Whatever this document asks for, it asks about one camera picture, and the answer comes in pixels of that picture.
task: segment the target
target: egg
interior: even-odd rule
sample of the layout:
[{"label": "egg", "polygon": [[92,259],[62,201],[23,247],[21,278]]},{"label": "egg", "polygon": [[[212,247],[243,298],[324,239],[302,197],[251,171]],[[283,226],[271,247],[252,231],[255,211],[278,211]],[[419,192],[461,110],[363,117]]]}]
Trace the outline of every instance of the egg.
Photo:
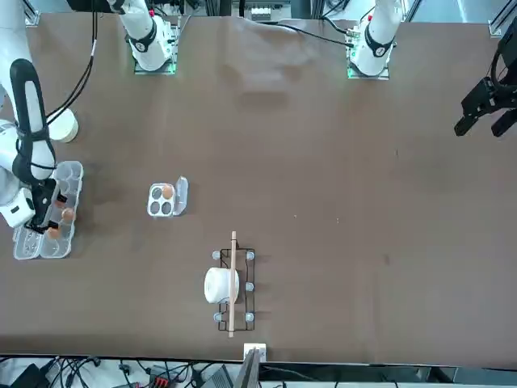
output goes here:
[{"label": "egg", "polygon": [[47,229],[47,234],[48,234],[48,237],[51,238],[52,240],[60,238],[60,236],[61,236],[61,232],[59,231],[59,227],[57,229],[55,229],[55,228],[48,228]]},{"label": "egg", "polygon": [[166,200],[172,198],[173,188],[169,184],[166,184],[162,189],[162,195]]},{"label": "egg", "polygon": [[66,222],[72,222],[75,218],[74,210],[71,208],[63,209],[61,212],[61,218]]}]

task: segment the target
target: wooden skewer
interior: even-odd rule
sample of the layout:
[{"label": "wooden skewer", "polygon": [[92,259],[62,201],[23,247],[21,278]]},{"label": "wooden skewer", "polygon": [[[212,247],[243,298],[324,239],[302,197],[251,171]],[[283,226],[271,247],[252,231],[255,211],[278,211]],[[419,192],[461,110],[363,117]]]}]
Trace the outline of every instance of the wooden skewer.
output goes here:
[{"label": "wooden skewer", "polygon": [[229,329],[228,337],[233,338],[235,330],[235,261],[237,255],[237,232],[232,232],[232,256],[229,266]]}]

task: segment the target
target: table surface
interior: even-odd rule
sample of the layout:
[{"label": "table surface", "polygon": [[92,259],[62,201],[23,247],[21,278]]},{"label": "table surface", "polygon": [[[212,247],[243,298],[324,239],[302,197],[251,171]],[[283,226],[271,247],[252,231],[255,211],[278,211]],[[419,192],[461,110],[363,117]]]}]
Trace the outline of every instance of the table surface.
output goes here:
[{"label": "table surface", "polygon": [[[48,110],[90,25],[28,30]],[[104,15],[80,132],[56,145],[86,171],[72,252],[16,261],[0,225],[0,351],[241,359],[264,342],[270,361],[515,366],[517,136],[453,131],[497,41],[406,23],[397,42],[390,81],[348,80],[341,46],[192,18],[177,75],[135,76]],[[149,217],[150,184],[180,175],[186,214]],[[232,230],[257,252],[257,321],[228,339],[203,281]]]}]

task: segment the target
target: clear plastic egg tray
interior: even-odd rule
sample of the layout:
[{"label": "clear plastic egg tray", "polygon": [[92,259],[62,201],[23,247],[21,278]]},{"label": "clear plastic egg tray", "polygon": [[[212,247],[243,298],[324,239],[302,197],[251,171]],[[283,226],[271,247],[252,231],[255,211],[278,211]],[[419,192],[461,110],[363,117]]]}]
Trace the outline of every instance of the clear plastic egg tray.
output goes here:
[{"label": "clear plastic egg tray", "polygon": [[[172,197],[163,196],[165,187],[172,190]],[[187,207],[188,180],[180,176],[176,186],[171,183],[153,183],[149,188],[147,201],[147,213],[151,217],[176,217],[185,211]]]},{"label": "clear plastic egg tray", "polygon": [[[57,169],[52,173],[61,190],[66,196],[65,208],[77,212],[79,193],[82,189],[82,177],[84,170],[80,162],[65,161],[57,164]],[[72,249],[72,237],[75,231],[75,217],[72,221],[61,219],[63,209],[53,205],[50,219],[59,225],[61,235],[52,239],[47,233],[38,234],[23,226],[15,229],[13,241],[15,242],[14,257],[18,260],[35,259],[38,256],[43,259],[60,259],[67,256]]]}]

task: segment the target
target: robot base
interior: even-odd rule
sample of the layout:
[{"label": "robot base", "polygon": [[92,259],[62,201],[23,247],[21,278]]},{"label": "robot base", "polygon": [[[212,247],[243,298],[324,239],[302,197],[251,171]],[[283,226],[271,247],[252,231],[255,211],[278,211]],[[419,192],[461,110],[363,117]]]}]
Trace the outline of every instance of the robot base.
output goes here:
[{"label": "robot base", "polygon": [[147,71],[141,68],[140,65],[138,65],[138,62],[135,61],[135,74],[136,75],[150,75],[150,74],[165,74],[165,75],[175,75],[176,74],[176,68],[177,68],[177,55],[174,55],[174,58],[171,58],[167,60],[163,64],[162,67],[155,71]]},{"label": "robot base", "polygon": [[[354,46],[357,46],[359,44],[359,37],[360,37],[360,31],[359,26],[354,26],[352,30],[355,34],[354,37],[347,40],[348,42],[352,43]],[[355,56],[355,48],[348,48],[347,47],[347,77],[350,79],[357,79],[357,78],[367,78],[367,79],[380,79],[380,80],[388,80],[389,79],[389,57],[386,61],[386,66],[384,69],[380,72],[380,74],[376,76],[369,76],[362,74],[357,67],[355,67],[354,63],[352,62],[353,57]]]},{"label": "robot base", "polygon": [[134,72],[136,75],[150,75],[150,74],[162,74],[162,75],[174,75],[178,67],[178,43],[179,35],[183,29],[180,29],[181,18],[178,18],[178,23],[172,25],[169,21],[157,21],[160,24],[158,33],[163,29],[165,35],[170,39],[166,43],[163,43],[163,50],[166,51],[166,56],[169,57],[165,63],[156,70],[145,70],[140,66],[138,60],[134,58]]}]

